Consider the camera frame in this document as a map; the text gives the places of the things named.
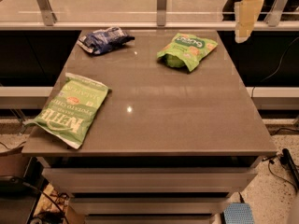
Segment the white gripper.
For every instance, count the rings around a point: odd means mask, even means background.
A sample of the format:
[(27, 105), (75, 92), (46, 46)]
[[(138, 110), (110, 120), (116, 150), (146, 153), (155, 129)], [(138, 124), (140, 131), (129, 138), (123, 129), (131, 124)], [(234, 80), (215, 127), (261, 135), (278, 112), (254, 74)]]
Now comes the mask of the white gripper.
[(235, 2), (235, 42), (247, 41), (263, 8), (264, 0), (241, 0)]

